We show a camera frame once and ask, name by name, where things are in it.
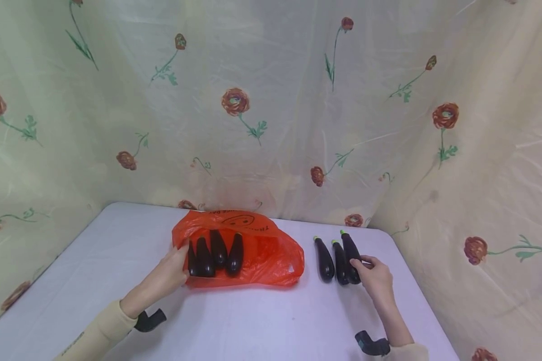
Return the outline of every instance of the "finger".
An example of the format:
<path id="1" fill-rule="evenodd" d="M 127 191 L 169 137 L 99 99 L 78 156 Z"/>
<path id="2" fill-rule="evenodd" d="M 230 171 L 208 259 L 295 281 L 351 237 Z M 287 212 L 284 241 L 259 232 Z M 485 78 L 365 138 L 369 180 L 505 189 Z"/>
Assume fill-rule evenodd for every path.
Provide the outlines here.
<path id="1" fill-rule="evenodd" d="M 352 258 L 349 260 L 349 263 L 351 263 L 351 266 L 353 266 L 357 270 L 360 278 L 363 276 L 367 276 L 367 274 L 370 272 L 370 270 L 366 266 L 364 266 L 359 259 Z"/>
<path id="2" fill-rule="evenodd" d="M 381 265 L 381 261 L 374 256 L 361 255 L 361 259 L 365 262 L 369 262 L 374 266 Z"/>
<path id="3" fill-rule="evenodd" d="M 191 241 L 191 239 L 189 239 L 189 238 L 184 239 L 184 240 L 183 240 L 183 243 L 181 243 L 181 246 L 180 246 L 178 249 L 180 250 L 180 249 L 181 249 L 182 247 L 184 247 L 186 244 L 188 245 L 190 241 Z"/>
<path id="4" fill-rule="evenodd" d="M 179 250 L 176 251 L 176 254 L 181 254 L 183 256 L 185 256 L 187 254 L 187 252 L 189 251 L 189 243 L 185 243 L 181 246 L 181 248 L 179 248 Z"/>

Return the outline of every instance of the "cream fabric backdrop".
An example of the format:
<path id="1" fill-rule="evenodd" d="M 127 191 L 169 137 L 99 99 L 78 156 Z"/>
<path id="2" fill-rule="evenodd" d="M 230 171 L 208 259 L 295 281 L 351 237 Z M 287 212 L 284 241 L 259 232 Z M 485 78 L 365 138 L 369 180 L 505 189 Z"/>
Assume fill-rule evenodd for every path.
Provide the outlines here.
<path id="1" fill-rule="evenodd" d="M 370 227 L 396 232 L 462 360 L 542 360 L 542 0 L 481 4 L 445 102 L 457 155 L 438 168 L 432 108 Z"/>

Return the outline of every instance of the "eggplant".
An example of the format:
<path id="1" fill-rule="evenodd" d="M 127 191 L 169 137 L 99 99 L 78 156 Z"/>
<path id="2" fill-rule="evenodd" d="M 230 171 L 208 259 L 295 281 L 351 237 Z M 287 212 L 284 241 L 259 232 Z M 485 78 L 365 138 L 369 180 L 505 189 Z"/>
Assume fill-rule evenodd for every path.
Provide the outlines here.
<path id="1" fill-rule="evenodd" d="M 352 285 L 360 284 L 361 278 L 359 278 L 359 274 L 357 273 L 355 267 L 351 265 L 350 260 L 358 259 L 361 262 L 361 256 L 359 255 L 359 251 L 357 250 L 355 243 L 353 243 L 351 236 L 344 231 L 341 231 L 341 234 L 343 241 L 343 250 L 345 251 L 346 258 L 345 263 L 347 267 L 347 279 Z"/>
<path id="2" fill-rule="evenodd" d="M 199 270 L 197 269 L 197 257 L 195 256 L 195 251 L 193 251 L 193 242 L 189 240 L 189 251 L 187 252 L 187 267 L 189 269 L 189 274 L 191 276 L 199 276 Z"/>
<path id="3" fill-rule="evenodd" d="M 333 253 L 335 255 L 335 274 L 337 276 L 337 282 L 344 286 L 349 283 L 347 280 L 347 267 L 345 265 L 346 258 L 342 245 L 336 240 L 331 242 L 333 244 Z"/>
<path id="4" fill-rule="evenodd" d="M 197 265 L 199 277 L 215 277 L 215 261 L 207 248 L 205 237 L 197 240 Z"/>
<path id="5" fill-rule="evenodd" d="M 224 269 L 227 264 L 227 246 L 225 246 L 218 229 L 211 229 L 209 234 L 211 236 L 211 255 L 213 255 L 215 268 L 218 270 Z"/>
<path id="6" fill-rule="evenodd" d="M 243 236 L 240 233 L 235 233 L 233 237 L 233 246 L 229 251 L 227 258 L 227 274 L 231 277 L 237 276 L 243 267 Z"/>
<path id="7" fill-rule="evenodd" d="M 331 279 L 335 275 L 335 266 L 333 266 L 333 259 L 329 254 L 329 250 L 325 247 L 325 243 L 320 237 L 313 237 L 315 240 L 315 246 L 317 248 L 317 264 L 319 266 L 319 276 L 324 282 L 331 282 Z"/>

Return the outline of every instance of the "white tablecloth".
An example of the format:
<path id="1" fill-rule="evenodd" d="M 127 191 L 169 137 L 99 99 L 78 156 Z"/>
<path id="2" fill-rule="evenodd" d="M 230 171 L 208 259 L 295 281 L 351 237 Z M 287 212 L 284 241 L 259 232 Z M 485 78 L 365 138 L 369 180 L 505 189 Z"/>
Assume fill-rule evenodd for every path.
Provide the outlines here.
<path id="1" fill-rule="evenodd" d="M 187 210 L 116 203 L 77 237 L 0 319 L 0 361 L 51 360 L 110 301 L 140 282 L 171 247 L 171 230 Z M 361 285 L 324 284 L 313 236 L 328 248 L 344 229 L 359 252 L 389 265 L 397 305 L 430 360 L 458 360 L 392 238 L 374 229 L 275 220 L 305 250 L 297 286 L 276 290 L 181 288 L 149 311 L 168 321 L 131 332 L 105 360 L 366 360 L 354 335 L 385 337 Z"/>

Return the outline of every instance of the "green leaf print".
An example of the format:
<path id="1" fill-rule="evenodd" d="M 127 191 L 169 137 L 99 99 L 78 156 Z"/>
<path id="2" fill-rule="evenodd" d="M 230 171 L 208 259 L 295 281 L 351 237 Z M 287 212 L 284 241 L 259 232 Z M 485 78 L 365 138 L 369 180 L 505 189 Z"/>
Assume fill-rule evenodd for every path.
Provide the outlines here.
<path id="1" fill-rule="evenodd" d="M 524 259 L 530 258 L 536 253 L 537 252 L 520 251 L 520 252 L 516 252 L 516 257 L 518 257 L 520 259 L 520 261 L 522 262 Z"/>
<path id="2" fill-rule="evenodd" d="M 171 82 L 171 85 L 175 86 L 178 85 L 177 78 L 175 77 L 175 73 L 168 74 L 169 81 Z"/>

